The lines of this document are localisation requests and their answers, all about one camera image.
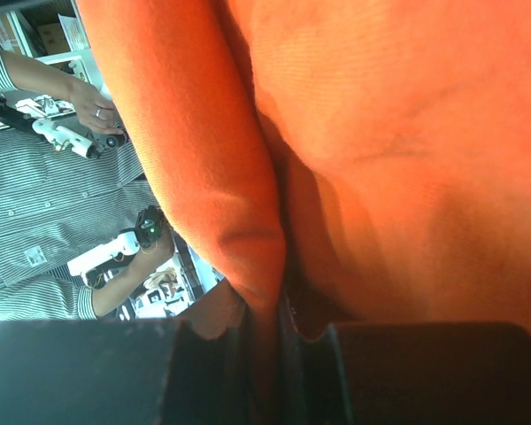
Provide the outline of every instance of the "striped shirt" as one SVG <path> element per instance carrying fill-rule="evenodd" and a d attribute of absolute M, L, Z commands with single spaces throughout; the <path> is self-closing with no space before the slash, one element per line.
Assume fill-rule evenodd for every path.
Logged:
<path fill-rule="evenodd" d="M 15 90 L 0 55 L 0 92 Z M 59 122 L 85 135 L 77 119 Z M 131 143 L 85 159 L 0 131 L 0 320 L 95 319 L 91 290 L 55 270 L 133 227 L 156 201 Z"/>

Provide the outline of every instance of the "shelf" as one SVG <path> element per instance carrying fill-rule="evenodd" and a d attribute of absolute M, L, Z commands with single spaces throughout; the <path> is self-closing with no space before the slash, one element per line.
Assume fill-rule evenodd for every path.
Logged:
<path fill-rule="evenodd" d="M 98 66 L 96 65 L 96 61 L 91 49 L 68 51 L 67 53 L 59 53 L 57 55 L 44 56 L 42 58 L 36 59 L 46 65 L 74 61 L 76 65 L 76 73 L 84 72 L 86 80 L 99 90 L 103 86 L 104 80 L 100 74 Z"/>

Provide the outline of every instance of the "shirt pocket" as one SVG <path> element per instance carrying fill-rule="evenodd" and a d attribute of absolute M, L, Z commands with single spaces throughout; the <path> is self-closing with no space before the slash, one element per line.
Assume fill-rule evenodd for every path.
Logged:
<path fill-rule="evenodd" d="M 75 242 L 80 242 L 78 234 L 63 223 L 0 237 L 0 282 L 12 286 L 65 264 L 80 254 Z"/>
<path fill-rule="evenodd" d="M 38 147 L 0 146 L 0 195 L 23 192 L 47 180 L 47 167 Z"/>

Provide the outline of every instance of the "person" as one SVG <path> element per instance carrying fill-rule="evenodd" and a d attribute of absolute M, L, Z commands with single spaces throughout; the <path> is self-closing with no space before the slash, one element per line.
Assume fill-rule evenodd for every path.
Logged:
<path fill-rule="evenodd" d="M 25 89 L 74 105 L 60 124 L 81 134 L 114 134 L 114 104 L 96 88 L 52 66 L 0 49 L 0 93 Z M 154 205 L 131 143 L 85 159 L 56 152 L 37 135 L 0 131 L 0 321 L 95 319 L 119 306 L 173 255 L 164 231 L 154 250 L 139 252 L 102 289 L 69 282 L 69 260 L 133 227 Z"/>

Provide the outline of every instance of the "finger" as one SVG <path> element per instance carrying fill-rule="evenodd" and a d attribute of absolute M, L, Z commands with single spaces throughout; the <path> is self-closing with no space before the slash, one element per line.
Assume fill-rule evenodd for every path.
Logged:
<path fill-rule="evenodd" d="M 82 122 L 81 124 L 85 127 L 90 128 L 95 133 L 98 133 L 101 135 L 123 135 L 124 134 L 124 130 L 122 130 L 121 128 L 99 127 L 98 125 L 92 122 L 90 123 Z"/>
<path fill-rule="evenodd" d="M 113 101 L 103 97 L 100 93 L 95 97 L 95 105 L 100 106 L 103 109 L 116 109 Z"/>
<path fill-rule="evenodd" d="M 88 116 L 85 121 L 87 121 L 87 124 L 85 125 L 88 125 L 88 124 L 93 124 L 97 127 L 100 127 L 100 128 L 110 128 L 112 127 L 111 123 L 108 122 L 107 120 L 101 120 L 100 118 L 97 118 L 97 117 L 92 117 L 92 116 Z"/>
<path fill-rule="evenodd" d="M 98 108 L 95 111 L 95 116 L 103 121 L 108 121 L 110 125 L 114 123 L 114 111 L 111 109 Z"/>
<path fill-rule="evenodd" d="M 124 132 L 120 128 L 114 128 L 114 127 L 100 128 L 96 132 L 102 135 L 123 135 L 124 134 Z"/>

